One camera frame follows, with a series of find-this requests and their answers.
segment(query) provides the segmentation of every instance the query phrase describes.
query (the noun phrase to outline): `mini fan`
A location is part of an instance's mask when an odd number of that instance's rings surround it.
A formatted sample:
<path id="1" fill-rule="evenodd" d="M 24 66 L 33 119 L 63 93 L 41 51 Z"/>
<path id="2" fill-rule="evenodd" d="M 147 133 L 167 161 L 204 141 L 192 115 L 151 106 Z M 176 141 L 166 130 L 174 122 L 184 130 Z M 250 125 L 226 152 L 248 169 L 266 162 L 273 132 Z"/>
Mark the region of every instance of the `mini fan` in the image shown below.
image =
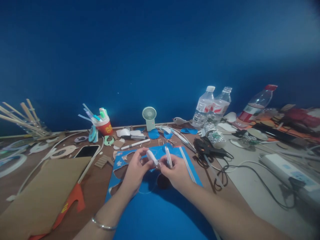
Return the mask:
<path id="1" fill-rule="evenodd" d="M 146 120 L 147 131 L 155 129 L 154 119 L 156 118 L 157 111 L 153 107 L 145 107 L 142 110 L 142 116 Z"/>

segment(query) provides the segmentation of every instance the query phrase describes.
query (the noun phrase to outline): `bamboo stick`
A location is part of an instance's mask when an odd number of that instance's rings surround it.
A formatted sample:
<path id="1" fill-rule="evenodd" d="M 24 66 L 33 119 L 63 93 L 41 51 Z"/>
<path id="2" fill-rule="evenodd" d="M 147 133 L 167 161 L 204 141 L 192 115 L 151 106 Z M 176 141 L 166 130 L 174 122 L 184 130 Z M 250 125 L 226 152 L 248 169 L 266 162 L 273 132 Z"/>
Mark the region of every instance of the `bamboo stick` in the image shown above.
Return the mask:
<path id="1" fill-rule="evenodd" d="M 3 108 L 1 106 L 0 106 L 0 111 L 3 112 L 4 114 L 8 115 L 12 119 L 15 119 L 17 121 L 25 123 L 22 119 L 18 118 L 17 116 L 15 116 L 14 114 L 10 113 L 7 109 L 5 109 L 5 108 Z"/>
<path id="2" fill-rule="evenodd" d="M 26 113 L 26 115 L 28 116 L 28 118 L 30 119 L 31 123 L 37 127 L 37 123 L 35 121 L 35 119 L 33 118 L 33 116 L 31 115 L 29 109 L 27 108 L 26 104 L 25 103 L 21 103 L 20 104 L 22 109 L 24 110 L 24 112 Z"/>
<path id="3" fill-rule="evenodd" d="M 28 120 L 28 118 L 26 116 L 24 116 L 21 112 L 19 112 L 17 109 L 15 109 L 14 107 L 10 106 L 8 103 L 6 102 L 2 102 L 4 105 L 6 105 L 8 108 L 10 108 L 11 110 L 13 110 L 14 112 L 16 112 L 17 114 L 19 114 L 21 117 L 23 117 L 24 119 Z"/>
<path id="4" fill-rule="evenodd" d="M 30 110 L 32 111 L 33 116 L 35 117 L 35 120 L 36 120 L 37 124 L 41 127 L 41 124 L 38 121 L 39 120 L 38 116 L 37 116 L 36 112 L 34 111 L 34 108 L 33 108 L 32 104 L 31 104 L 31 102 L 30 102 L 30 100 L 28 98 L 27 98 L 27 103 L 29 104 Z"/>
<path id="5" fill-rule="evenodd" d="M 24 126 L 24 127 L 29 128 L 29 129 L 31 129 L 31 130 L 34 130 L 39 136 L 43 136 L 43 135 L 45 134 L 45 133 L 43 133 L 40 129 L 38 129 L 38 128 L 36 128 L 36 127 L 30 126 L 30 125 L 28 125 L 28 124 L 26 124 L 26 123 L 22 123 L 22 122 L 20 122 L 20 121 L 17 121 L 17 120 L 15 120 L 15 119 L 12 119 L 12 118 L 9 118 L 9 117 L 6 117 L 6 116 L 4 116 L 4 115 L 1 115 L 1 114 L 0 114 L 0 118 L 2 118 L 2 119 L 4 119 L 4 120 L 7 120 L 7 121 L 9 121 L 9 122 L 16 123 L 16 124 L 18 124 L 18 125 Z"/>

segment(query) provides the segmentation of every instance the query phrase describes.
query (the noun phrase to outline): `silver bracelet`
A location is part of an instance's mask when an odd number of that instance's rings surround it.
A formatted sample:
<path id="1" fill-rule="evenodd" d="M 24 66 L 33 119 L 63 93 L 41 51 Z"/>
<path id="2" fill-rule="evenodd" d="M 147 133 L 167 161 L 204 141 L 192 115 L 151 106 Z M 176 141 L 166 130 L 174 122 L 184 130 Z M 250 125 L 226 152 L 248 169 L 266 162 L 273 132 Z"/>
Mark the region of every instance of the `silver bracelet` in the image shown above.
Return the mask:
<path id="1" fill-rule="evenodd" d="M 108 226 L 105 226 L 105 225 L 102 225 L 101 223 L 99 223 L 96 219 L 95 219 L 95 216 L 96 215 L 93 215 L 92 217 L 92 221 L 94 224 L 96 224 L 99 228 L 102 228 L 103 230 L 106 230 L 106 231 L 113 231 L 113 230 L 116 230 L 117 229 L 117 226 L 114 226 L 114 227 L 108 227 Z"/>

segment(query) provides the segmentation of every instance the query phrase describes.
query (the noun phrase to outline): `white power strip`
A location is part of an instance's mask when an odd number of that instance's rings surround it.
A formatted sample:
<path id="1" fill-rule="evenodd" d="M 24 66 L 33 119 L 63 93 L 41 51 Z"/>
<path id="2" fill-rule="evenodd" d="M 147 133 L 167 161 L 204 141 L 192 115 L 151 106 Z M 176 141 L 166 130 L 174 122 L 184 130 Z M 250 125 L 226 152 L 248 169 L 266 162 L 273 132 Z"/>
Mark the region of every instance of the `white power strip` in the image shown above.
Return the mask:
<path id="1" fill-rule="evenodd" d="M 313 207 L 320 209 L 320 184 L 278 154 L 265 155 L 261 161 L 289 187 L 291 187 L 289 177 L 304 182 L 306 185 L 298 191 L 297 195 Z"/>

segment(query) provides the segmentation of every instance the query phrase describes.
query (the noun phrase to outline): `blue wall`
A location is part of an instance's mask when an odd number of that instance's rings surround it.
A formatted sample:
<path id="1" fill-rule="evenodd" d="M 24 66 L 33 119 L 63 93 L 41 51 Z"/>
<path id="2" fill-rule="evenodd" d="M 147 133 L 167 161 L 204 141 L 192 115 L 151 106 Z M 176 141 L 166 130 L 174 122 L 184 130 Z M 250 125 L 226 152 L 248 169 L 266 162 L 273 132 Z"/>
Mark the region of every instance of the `blue wall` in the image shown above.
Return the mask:
<path id="1" fill-rule="evenodd" d="M 1 1 L 0 101 L 30 98 L 53 131 L 191 119 L 207 85 L 240 112 L 266 84 L 270 105 L 319 106 L 320 13 L 312 1 Z M 0 135 L 21 134 L 0 121 Z"/>

